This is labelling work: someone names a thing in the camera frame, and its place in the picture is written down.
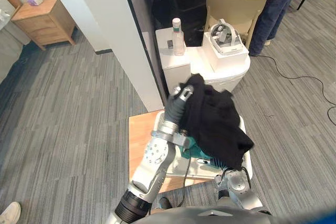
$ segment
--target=beige chair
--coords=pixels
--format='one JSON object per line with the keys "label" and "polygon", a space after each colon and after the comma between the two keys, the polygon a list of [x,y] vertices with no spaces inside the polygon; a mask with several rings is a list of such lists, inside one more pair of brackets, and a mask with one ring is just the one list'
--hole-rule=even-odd
{"label": "beige chair", "polygon": [[254,27],[260,13],[263,11],[266,0],[206,0],[206,23],[204,31],[218,23],[223,18],[231,24],[245,40],[249,47]]}

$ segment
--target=plastic bottle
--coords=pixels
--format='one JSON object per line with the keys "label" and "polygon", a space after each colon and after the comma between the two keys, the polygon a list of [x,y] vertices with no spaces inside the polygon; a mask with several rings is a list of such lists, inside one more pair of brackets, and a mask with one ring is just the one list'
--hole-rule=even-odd
{"label": "plastic bottle", "polygon": [[181,30],[181,20],[179,18],[173,19],[173,51],[174,55],[184,55],[184,38]]}

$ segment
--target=bottle cap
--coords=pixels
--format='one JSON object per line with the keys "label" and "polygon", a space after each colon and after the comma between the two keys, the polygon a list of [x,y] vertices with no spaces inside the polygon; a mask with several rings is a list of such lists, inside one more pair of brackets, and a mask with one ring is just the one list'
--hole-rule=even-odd
{"label": "bottle cap", "polygon": [[179,18],[173,18],[173,27],[180,27],[181,26],[181,20]]}

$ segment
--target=white shoe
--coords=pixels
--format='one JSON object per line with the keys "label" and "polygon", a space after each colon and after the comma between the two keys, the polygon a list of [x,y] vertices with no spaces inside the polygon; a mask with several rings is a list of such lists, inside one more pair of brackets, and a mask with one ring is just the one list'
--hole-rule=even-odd
{"label": "white shoe", "polygon": [[266,40],[266,42],[265,42],[265,46],[269,46],[271,44],[271,39],[268,39],[268,40]]}
{"label": "white shoe", "polygon": [[18,202],[12,202],[0,215],[0,224],[16,224],[20,218],[21,207]]}

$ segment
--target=jeans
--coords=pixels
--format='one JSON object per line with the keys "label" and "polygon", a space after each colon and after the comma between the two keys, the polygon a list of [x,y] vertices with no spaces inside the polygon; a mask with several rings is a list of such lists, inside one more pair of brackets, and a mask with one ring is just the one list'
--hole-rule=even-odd
{"label": "jeans", "polygon": [[259,55],[266,40],[273,39],[291,0],[266,0],[253,31],[249,46],[250,55]]}

